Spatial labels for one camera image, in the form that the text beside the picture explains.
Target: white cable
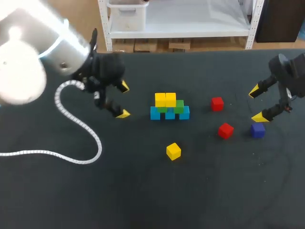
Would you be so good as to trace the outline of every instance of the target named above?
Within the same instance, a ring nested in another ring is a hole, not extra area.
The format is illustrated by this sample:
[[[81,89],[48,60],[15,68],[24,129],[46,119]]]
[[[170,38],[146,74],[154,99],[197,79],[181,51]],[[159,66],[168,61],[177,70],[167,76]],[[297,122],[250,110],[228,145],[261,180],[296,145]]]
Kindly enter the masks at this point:
[[[90,159],[90,160],[80,161],[80,160],[76,160],[76,159],[61,155],[61,154],[56,153],[56,152],[48,151],[48,150],[22,150],[22,151],[17,151],[17,152],[12,152],[12,153],[0,153],[0,156],[18,156],[18,155],[24,155],[24,154],[48,154],[48,155],[56,156],[56,157],[59,157],[63,160],[66,160],[66,161],[69,161],[69,162],[72,162],[72,163],[75,163],[75,164],[79,164],[79,165],[91,164],[101,156],[101,154],[102,154],[102,144],[101,144],[101,141],[100,141],[99,137],[96,135],[96,133],[90,127],[88,127],[88,125],[86,125],[84,122],[82,122],[77,117],[72,115],[69,111],[67,111],[63,107],[63,105],[61,104],[61,92],[65,87],[70,86],[70,85],[74,85],[81,90],[83,90],[85,88],[85,85],[83,83],[81,83],[79,81],[76,81],[76,80],[69,80],[69,81],[66,81],[66,82],[62,83],[57,88],[57,90],[55,92],[55,97],[54,97],[55,104],[56,104],[58,110],[64,116],[66,116],[71,121],[75,122],[76,124],[80,125],[86,131],[88,131],[89,134],[91,134],[91,136],[96,141],[96,144],[97,144],[97,147],[98,147],[98,151],[97,151],[96,156],[94,158]]]

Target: blue cube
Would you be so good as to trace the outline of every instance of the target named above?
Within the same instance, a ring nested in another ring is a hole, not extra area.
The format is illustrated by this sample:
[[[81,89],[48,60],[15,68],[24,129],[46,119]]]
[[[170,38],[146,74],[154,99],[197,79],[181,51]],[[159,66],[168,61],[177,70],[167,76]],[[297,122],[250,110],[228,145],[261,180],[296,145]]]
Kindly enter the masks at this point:
[[[190,119],[190,107],[189,106],[184,106],[183,113],[179,114],[179,119],[180,120]]]
[[[165,119],[166,120],[174,120],[175,119],[175,113],[174,113],[172,107],[167,108],[167,112],[165,113]]]
[[[161,120],[161,114],[155,106],[151,106],[151,120]]]
[[[262,138],[265,135],[265,127],[262,123],[254,123],[251,125],[251,135],[254,138]]]

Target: red cube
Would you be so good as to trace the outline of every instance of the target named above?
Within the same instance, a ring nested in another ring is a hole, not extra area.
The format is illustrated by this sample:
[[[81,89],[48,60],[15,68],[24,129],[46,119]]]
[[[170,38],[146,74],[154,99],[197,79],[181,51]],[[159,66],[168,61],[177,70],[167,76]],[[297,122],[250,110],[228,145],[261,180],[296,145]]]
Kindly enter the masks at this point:
[[[234,128],[227,123],[224,123],[221,127],[219,127],[218,135],[223,139],[228,139],[232,136]]]
[[[216,97],[212,99],[211,107],[213,111],[222,111],[224,109],[224,102],[221,97]]]

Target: shelf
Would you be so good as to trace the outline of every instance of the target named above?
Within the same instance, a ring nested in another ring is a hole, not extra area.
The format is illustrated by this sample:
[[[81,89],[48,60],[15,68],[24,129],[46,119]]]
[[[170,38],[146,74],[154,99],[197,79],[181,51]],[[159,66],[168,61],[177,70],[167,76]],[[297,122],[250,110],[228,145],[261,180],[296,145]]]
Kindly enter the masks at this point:
[[[248,36],[249,21],[238,0],[151,0],[144,31],[117,31],[110,37],[193,38]]]

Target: stacked blocks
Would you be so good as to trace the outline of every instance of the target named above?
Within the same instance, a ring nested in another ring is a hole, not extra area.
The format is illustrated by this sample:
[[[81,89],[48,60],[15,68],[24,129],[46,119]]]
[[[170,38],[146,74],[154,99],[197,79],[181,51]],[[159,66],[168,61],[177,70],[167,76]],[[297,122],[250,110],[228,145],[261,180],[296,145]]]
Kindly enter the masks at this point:
[[[155,97],[156,107],[166,107],[165,93],[155,93],[154,97]]]
[[[151,120],[160,120],[161,113],[166,120],[174,120],[176,114],[180,120],[190,119],[190,108],[183,100],[176,100],[176,93],[155,93],[155,107],[151,107]]]
[[[165,93],[166,107],[176,107],[176,93]]]
[[[228,139],[232,136],[234,128],[227,123],[224,123],[221,127],[219,127],[218,135],[223,139]]]
[[[151,106],[151,120],[160,120],[161,114],[158,112],[158,108],[155,106]]]
[[[213,111],[222,111],[224,109],[224,102],[221,97],[216,97],[212,99],[211,107]]]
[[[167,112],[165,113],[165,119],[166,120],[174,120],[175,119],[175,113],[173,112],[172,107],[169,107],[167,109]]]
[[[251,135],[254,138],[262,138],[265,135],[265,127],[262,123],[254,123],[251,125]]]
[[[189,108],[189,106],[185,106],[184,107],[183,113],[179,114],[179,119],[180,120],[188,120],[188,119],[190,119],[190,108]]]
[[[172,161],[174,161],[181,156],[181,149],[176,143],[173,143],[166,148],[166,154]]]

